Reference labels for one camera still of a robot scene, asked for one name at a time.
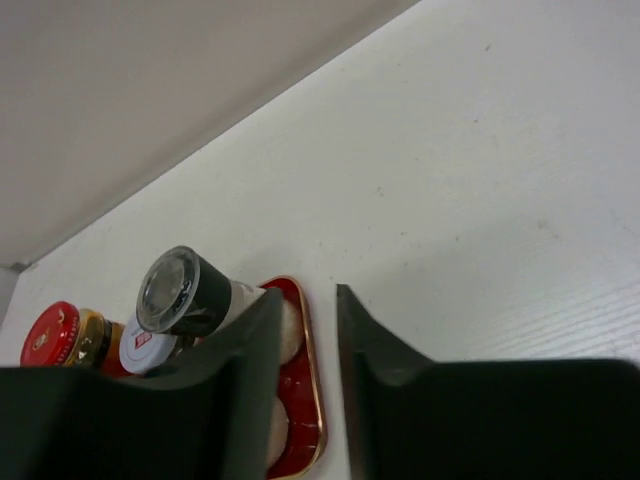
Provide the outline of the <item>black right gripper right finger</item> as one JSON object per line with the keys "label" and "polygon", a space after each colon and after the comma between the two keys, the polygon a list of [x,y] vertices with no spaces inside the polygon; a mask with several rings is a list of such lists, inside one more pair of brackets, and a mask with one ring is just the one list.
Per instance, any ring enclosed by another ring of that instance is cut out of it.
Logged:
{"label": "black right gripper right finger", "polygon": [[336,288],[355,479],[635,479],[639,369],[607,358],[438,362]]}

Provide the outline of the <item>small white-lid spice jar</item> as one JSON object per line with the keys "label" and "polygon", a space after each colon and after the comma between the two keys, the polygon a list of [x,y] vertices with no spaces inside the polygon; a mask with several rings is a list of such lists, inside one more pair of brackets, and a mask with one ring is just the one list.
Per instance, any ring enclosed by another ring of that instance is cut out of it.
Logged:
{"label": "small white-lid spice jar", "polygon": [[130,374],[143,374],[170,358],[176,348],[177,337],[155,334],[144,330],[133,314],[124,327],[119,359],[122,367]]}

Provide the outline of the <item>black-cap white powder jar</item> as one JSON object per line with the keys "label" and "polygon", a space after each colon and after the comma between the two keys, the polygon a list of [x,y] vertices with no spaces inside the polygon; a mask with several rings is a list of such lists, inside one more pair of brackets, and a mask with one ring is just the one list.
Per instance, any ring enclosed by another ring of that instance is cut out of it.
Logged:
{"label": "black-cap white powder jar", "polygon": [[271,468],[283,455],[289,432],[289,418],[283,402],[274,399],[267,448],[267,468]]}

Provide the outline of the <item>red-lid chili sauce jar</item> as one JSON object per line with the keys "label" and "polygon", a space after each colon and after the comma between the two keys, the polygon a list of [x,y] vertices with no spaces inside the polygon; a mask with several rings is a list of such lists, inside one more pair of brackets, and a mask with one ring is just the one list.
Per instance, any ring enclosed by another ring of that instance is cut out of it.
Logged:
{"label": "red-lid chili sauce jar", "polygon": [[28,332],[20,354],[21,367],[83,367],[109,377],[129,373],[119,347],[124,326],[101,313],[66,301],[47,307]]}

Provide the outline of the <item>clear-top salt grinder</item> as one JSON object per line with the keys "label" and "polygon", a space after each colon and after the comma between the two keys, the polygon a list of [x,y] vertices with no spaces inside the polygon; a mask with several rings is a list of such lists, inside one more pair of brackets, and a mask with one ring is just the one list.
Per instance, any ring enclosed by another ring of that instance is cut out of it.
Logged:
{"label": "clear-top salt grinder", "polygon": [[149,267],[136,299],[141,333],[163,345],[146,369],[158,366],[225,328],[267,290],[234,280],[195,250],[176,246]]}

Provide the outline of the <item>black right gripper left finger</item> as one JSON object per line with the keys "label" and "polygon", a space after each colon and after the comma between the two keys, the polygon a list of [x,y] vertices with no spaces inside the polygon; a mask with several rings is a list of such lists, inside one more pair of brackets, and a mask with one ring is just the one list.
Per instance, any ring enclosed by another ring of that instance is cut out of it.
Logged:
{"label": "black right gripper left finger", "polygon": [[5,479],[263,479],[283,296],[138,377],[1,372]]}

